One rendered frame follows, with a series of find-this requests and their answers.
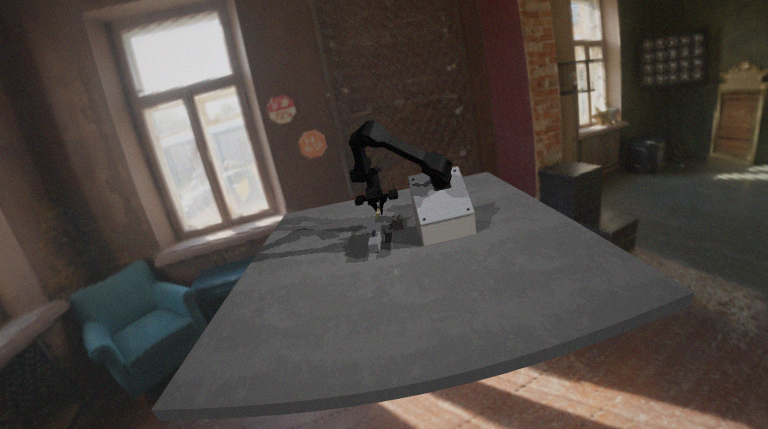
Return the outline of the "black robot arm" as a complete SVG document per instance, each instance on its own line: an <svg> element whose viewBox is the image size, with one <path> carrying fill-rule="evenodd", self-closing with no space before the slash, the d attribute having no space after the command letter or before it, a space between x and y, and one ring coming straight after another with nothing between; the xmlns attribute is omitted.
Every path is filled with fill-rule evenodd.
<svg viewBox="0 0 768 429"><path fill-rule="evenodd" d="M422 168L422 173L431 177L432 185L435 191L451 188L451 170L453 162L445 155L437 152L425 152L391 134L388 134L384 126L374 120L366 121L357 131L352 133L348 144L351 147L354 156L354 170L351 169L350 179L352 182L366 182L374 184L379 182L378 172L382 169L378 166L370 168L372 162L366 156L365 148L384 147L414 163ZM450 187L449 187L450 186ZM437 190L436 190L437 189ZM373 188L365 188L366 197L369 204L380 201L383 192L376 185Z"/></svg>

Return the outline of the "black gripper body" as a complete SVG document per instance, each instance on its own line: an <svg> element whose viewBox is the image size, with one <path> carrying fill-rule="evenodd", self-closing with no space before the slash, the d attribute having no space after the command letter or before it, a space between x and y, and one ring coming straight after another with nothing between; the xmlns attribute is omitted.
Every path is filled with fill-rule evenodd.
<svg viewBox="0 0 768 429"><path fill-rule="evenodd" d="M371 189L373 188L373 185L376 185L378 189L381 189L380 181L374 184L367 184L367 187ZM396 189L389 190L388 193L383 194L383 197L380 198L380 201L386 201L386 198L389 198L390 200L398 199L398 191ZM363 205L365 201L368 202L367 197L365 197L365 195L357 196L355 199L355 205L356 206Z"/></svg>

